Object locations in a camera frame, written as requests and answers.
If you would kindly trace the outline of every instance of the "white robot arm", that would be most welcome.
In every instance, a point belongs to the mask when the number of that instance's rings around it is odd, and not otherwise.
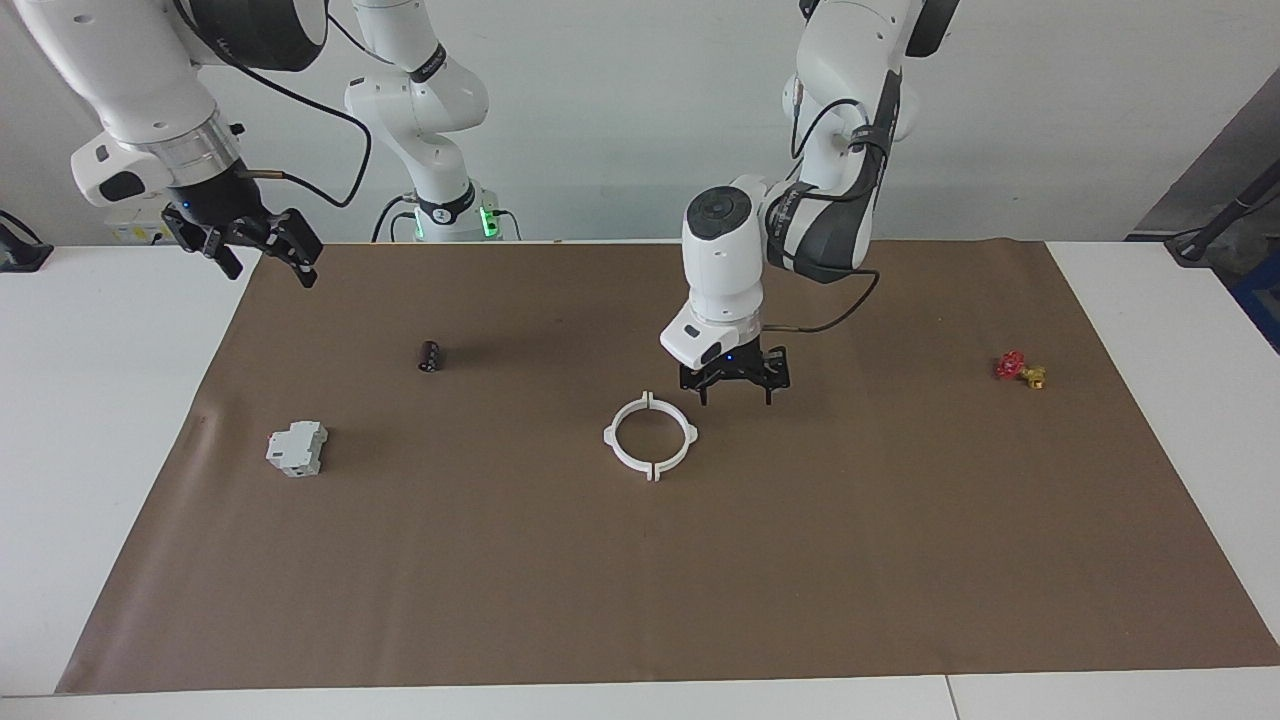
[[[165,191],[172,200],[165,220],[188,252],[204,254],[234,278],[242,268],[228,245],[257,247],[310,287],[320,240],[297,210],[275,214],[262,205],[196,69],[220,59],[209,38],[247,67],[306,68],[324,45],[325,4],[180,3],[17,1],[36,42],[102,122],[102,135],[72,158],[76,182],[99,206]]]
[[[497,197],[467,176],[462,151],[442,135],[484,122],[484,83],[448,56],[421,0],[355,0],[355,8],[370,53],[397,69],[351,81],[347,110],[408,169],[424,240],[500,240]]]
[[[689,301],[662,345],[704,404],[722,379],[759,384],[767,400],[790,384],[785,350],[760,350],[764,260],[820,283],[859,273],[891,145],[914,120],[902,59],[937,50],[957,3],[801,0],[808,26],[785,91],[795,127],[809,128],[791,140],[799,179],[744,176],[685,214]]]

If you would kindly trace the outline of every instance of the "white table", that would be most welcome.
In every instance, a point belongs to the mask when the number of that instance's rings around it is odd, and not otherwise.
[[[1208,272],[1178,268],[1158,246],[1051,250],[1280,637],[1280,357]],[[175,249],[61,249],[36,275],[0,275],[0,694],[33,696],[0,700],[0,719],[1280,717],[1280,667],[38,697],[243,290]]]

